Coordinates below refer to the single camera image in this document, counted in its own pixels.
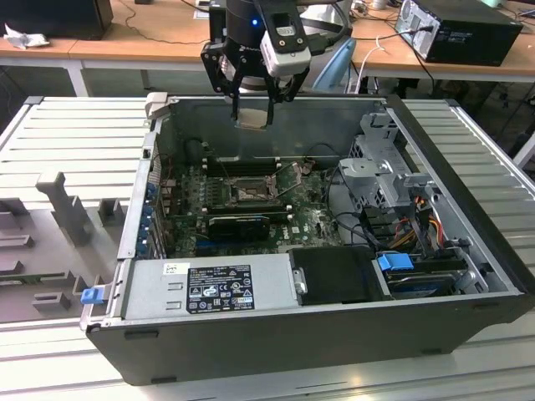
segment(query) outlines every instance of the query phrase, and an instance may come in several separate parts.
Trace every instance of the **metal bracket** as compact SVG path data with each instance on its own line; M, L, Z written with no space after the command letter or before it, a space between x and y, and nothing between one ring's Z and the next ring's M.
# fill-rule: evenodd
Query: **metal bracket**
M304 278L304 271L300 267L292 270L293 285L295 286L295 292L298 295L304 295L308 292L307 282Z
M147 119L157 119L169 113L167 92L152 92L147 95L145 101L145 113Z

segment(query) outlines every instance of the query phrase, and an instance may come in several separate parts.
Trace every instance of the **orange wire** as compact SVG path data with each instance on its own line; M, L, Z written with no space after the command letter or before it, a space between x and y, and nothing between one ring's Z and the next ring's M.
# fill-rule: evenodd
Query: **orange wire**
M433 218L430 218L429 221L431 224L433 224L433 226L435 226L436 236L438 237L437 240L439 245L442 245L444 242L444 229L442 228L442 224Z
M408 219L401 219L400 222L398 223L398 225L395 227L395 237L394 239L397 240L398 239L398 236L400 234L400 227L403 223L405 223L406 221L408 221Z

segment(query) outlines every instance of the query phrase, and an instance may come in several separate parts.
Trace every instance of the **motherboard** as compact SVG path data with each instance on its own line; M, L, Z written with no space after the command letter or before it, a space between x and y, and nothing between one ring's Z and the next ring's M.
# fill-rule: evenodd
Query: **motherboard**
M220 164L183 167L167 220L171 257L283 253L295 247L342 245L325 206L324 170L302 161L278 163L269 175Z

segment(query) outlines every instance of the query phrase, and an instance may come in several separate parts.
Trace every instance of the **blue drive latch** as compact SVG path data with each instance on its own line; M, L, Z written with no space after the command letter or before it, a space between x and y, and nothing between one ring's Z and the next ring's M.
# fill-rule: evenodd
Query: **blue drive latch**
M408 253L385 253L377 258L377 262L383 272L385 270L413 270L415 268Z

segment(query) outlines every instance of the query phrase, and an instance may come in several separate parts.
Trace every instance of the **power supply label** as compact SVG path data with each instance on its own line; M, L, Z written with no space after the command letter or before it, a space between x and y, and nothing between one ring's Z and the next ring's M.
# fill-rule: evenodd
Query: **power supply label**
M187 273L189 313L254 309L251 265L193 267Z

